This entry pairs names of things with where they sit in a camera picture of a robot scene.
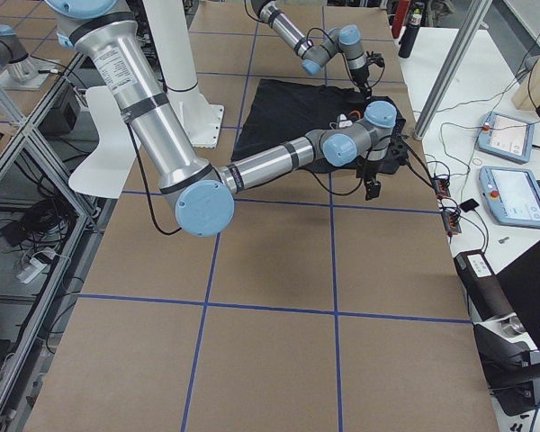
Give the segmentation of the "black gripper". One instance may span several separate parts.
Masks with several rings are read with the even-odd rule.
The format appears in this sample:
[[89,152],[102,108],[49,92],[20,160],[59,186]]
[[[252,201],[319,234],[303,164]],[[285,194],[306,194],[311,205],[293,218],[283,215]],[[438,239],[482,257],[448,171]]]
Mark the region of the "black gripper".
[[372,96],[372,87],[369,84],[371,65],[384,69],[385,60],[383,55],[374,51],[366,51],[361,56],[350,60],[350,77],[353,84],[358,88],[363,97]]
[[393,175],[409,162],[408,145],[400,134],[388,138],[385,144],[386,147],[371,149],[356,160],[356,177],[364,183],[367,201],[379,197],[382,188],[377,179],[379,173]]

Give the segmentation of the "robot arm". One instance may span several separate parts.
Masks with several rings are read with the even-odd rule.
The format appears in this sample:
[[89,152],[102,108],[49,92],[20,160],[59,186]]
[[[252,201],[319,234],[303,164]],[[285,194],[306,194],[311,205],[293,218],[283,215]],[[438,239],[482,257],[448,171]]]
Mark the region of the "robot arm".
[[223,231],[235,209],[234,194],[259,187],[317,159],[342,167],[365,162],[364,183],[386,156],[397,120],[389,102],[370,102],[362,119],[334,130],[311,130],[251,157],[214,167],[198,157],[137,42],[137,24],[123,1],[51,1],[58,16],[58,40],[87,55],[121,110],[132,140],[147,151],[159,175],[159,189],[180,229],[197,237]]
[[369,83],[372,64],[385,68],[381,53],[366,51],[362,36],[355,24],[324,31],[310,28],[302,33],[286,16],[276,1],[249,1],[256,14],[255,21],[267,24],[301,59],[301,66],[308,75],[317,75],[336,55],[340,54],[346,63],[350,81],[360,94],[372,97]]

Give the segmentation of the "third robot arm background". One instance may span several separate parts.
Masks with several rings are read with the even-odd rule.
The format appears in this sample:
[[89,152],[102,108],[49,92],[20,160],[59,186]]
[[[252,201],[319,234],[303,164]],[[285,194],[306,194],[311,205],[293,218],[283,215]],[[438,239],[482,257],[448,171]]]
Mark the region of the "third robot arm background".
[[7,90],[37,91],[47,73],[40,73],[41,62],[32,59],[14,29],[0,24],[0,86]]

